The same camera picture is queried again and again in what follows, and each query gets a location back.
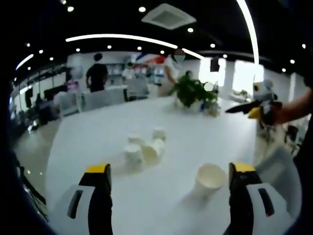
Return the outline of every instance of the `human arm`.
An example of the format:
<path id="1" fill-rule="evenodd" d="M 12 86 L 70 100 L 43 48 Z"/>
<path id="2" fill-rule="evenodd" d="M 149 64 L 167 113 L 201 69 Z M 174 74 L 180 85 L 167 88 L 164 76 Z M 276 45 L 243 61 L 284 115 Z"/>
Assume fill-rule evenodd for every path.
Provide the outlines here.
<path id="1" fill-rule="evenodd" d="M 312 88 L 307 88 L 306 92 L 298 99 L 283 104 L 281 109 L 277 109 L 272 106 L 274 113 L 275 123 L 284 124 L 299 118 L 302 118 L 310 113 L 313 103 Z"/>
<path id="2" fill-rule="evenodd" d="M 165 66 L 164 66 L 164 69 L 165 69 L 165 73 L 166 73 L 166 75 L 167 75 L 167 79 L 168 79 L 172 84 L 175 84 L 176 81 L 175 81 L 175 79 L 174 79 L 173 76 L 172 76 L 171 68 L 170 68 L 168 65 L 165 65 Z"/>
<path id="3" fill-rule="evenodd" d="M 89 80 L 90 80 L 91 68 L 92 68 L 92 67 L 90 67 L 90 68 L 88 69 L 87 73 L 86 73 L 86 85 L 87 85 L 87 87 L 90 86 Z"/>
<path id="4" fill-rule="evenodd" d="M 108 79 L 108 68 L 106 65 L 103 65 L 103 84 L 107 82 Z"/>

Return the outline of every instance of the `white paper cup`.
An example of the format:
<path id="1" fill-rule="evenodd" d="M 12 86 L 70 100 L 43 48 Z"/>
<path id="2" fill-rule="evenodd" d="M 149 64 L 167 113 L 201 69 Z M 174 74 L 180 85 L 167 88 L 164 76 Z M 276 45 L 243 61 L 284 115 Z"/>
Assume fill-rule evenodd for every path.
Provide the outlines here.
<path id="1" fill-rule="evenodd" d="M 198 169 L 193 194 L 201 198 L 211 198 L 226 180 L 226 173 L 218 165 L 205 163 Z"/>
<path id="2" fill-rule="evenodd" d="M 155 128 L 153 129 L 152 138 L 153 138 L 154 140 L 156 140 L 156 139 L 161 139 L 161 140 L 163 140 L 164 143 L 165 143 L 165 141 L 166 141 L 166 132 L 165 132 L 165 129 L 162 128 L 162 127 L 155 127 Z"/>
<path id="3" fill-rule="evenodd" d="M 144 141 L 139 134 L 132 133 L 128 135 L 128 143 L 139 144 L 140 146 L 142 146 L 144 144 Z"/>
<path id="4" fill-rule="evenodd" d="M 143 157 L 148 163 L 156 163 L 160 160 L 165 150 L 165 143 L 161 139 L 155 139 L 152 143 L 142 147 Z"/>
<path id="5" fill-rule="evenodd" d="M 144 164 L 141 147 L 138 144 L 128 144 L 125 147 L 126 164 L 132 167 L 142 167 Z"/>

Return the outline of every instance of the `window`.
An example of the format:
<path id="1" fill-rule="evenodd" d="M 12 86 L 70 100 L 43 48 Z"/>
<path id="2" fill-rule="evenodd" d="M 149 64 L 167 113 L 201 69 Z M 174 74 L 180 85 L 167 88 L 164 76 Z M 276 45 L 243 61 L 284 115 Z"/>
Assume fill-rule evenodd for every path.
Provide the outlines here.
<path id="1" fill-rule="evenodd" d="M 253 83 L 264 81 L 264 67 L 258 65 L 255 67 L 254 63 L 237 60 L 235 62 L 235 72 L 233 80 L 233 90 L 240 92 L 247 91 L 253 94 Z"/>
<path id="2" fill-rule="evenodd" d="M 206 57 L 200 60 L 199 80 L 202 83 L 211 82 L 215 84 L 218 82 L 218 85 L 222 87 L 225 81 L 226 59 L 219 59 L 220 70 L 218 72 L 210 72 L 211 59 Z"/>

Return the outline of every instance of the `curved led light strip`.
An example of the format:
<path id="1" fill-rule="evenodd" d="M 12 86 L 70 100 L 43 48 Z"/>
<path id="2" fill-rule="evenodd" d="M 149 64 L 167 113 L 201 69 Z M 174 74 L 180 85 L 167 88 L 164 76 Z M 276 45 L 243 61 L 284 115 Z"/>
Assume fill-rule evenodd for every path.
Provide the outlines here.
<path id="1" fill-rule="evenodd" d="M 248 6 L 245 2 L 245 0 L 237 0 L 237 3 L 244 15 L 247 27 L 248 27 L 248 31 L 250 34 L 250 39 L 251 39 L 251 43 L 252 43 L 252 51 L 253 51 L 253 57 L 254 57 L 254 64 L 255 64 L 255 69 L 257 70 L 257 67 L 260 63 L 259 61 L 259 49 L 258 49 L 258 40 L 256 37 L 256 33 L 255 33 L 255 28 L 253 25 L 253 20 L 250 14 L 250 11 L 248 9 Z"/>
<path id="2" fill-rule="evenodd" d="M 33 57 L 34 57 L 34 54 L 31 54 L 31 55 L 27 56 L 25 59 L 23 59 L 23 60 L 16 66 L 15 71 L 18 70 L 18 68 L 19 68 L 20 66 L 22 66 L 23 64 L 25 64 L 28 60 L 30 60 L 30 59 L 33 58 Z"/>
<path id="3" fill-rule="evenodd" d="M 82 39 L 91 39 L 91 38 L 124 38 L 124 39 L 133 39 L 133 40 L 139 40 L 139 41 L 144 41 L 144 42 L 148 42 L 148 43 L 155 43 L 155 44 L 159 44 L 165 47 L 170 47 L 173 49 L 177 49 L 178 46 L 171 44 L 171 43 L 166 43 L 160 40 L 156 40 L 156 39 L 152 39 L 152 38 L 146 38 L 146 37 L 139 37 L 139 36 L 133 36 L 133 35 L 127 35 L 127 34 L 111 34 L 111 33 L 105 33 L 105 34 L 91 34 L 91 35 L 83 35 L 83 36 L 77 36 L 77 37 L 72 37 L 72 38 L 67 38 L 65 39 L 66 42 L 73 42 L 73 41 L 77 41 L 77 40 L 82 40 Z M 190 50 L 187 50 L 185 48 L 182 48 L 183 51 L 185 51 L 185 53 L 195 56 L 198 59 L 203 59 L 204 57 L 192 52 Z"/>

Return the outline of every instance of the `paper cup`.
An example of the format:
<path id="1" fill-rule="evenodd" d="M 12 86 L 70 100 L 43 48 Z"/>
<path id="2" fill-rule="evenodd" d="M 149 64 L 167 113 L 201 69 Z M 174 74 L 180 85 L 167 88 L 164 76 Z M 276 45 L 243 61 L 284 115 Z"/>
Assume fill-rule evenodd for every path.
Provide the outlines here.
<path id="1" fill-rule="evenodd" d="M 142 147 L 143 157 L 148 163 L 156 163 L 160 160 L 165 150 L 165 143 L 161 139 L 155 139 L 152 143 Z"/>
<path id="2" fill-rule="evenodd" d="M 141 147 L 138 144 L 128 144 L 125 147 L 125 161 L 131 167 L 142 167 L 144 164 Z"/>
<path id="3" fill-rule="evenodd" d="M 211 198 L 226 180 L 226 173 L 218 165 L 206 163 L 198 169 L 193 194 L 201 198 Z"/>
<path id="4" fill-rule="evenodd" d="M 161 139 L 161 140 L 163 140 L 164 143 L 165 143 L 165 141 L 166 141 L 166 132 L 165 132 L 165 129 L 162 128 L 162 127 L 155 127 L 155 128 L 153 129 L 152 138 L 153 138 L 154 140 L 156 140 L 156 139 Z"/>
<path id="5" fill-rule="evenodd" d="M 139 134 L 132 133 L 128 135 L 128 143 L 138 144 L 142 146 L 144 144 L 144 141 Z"/>

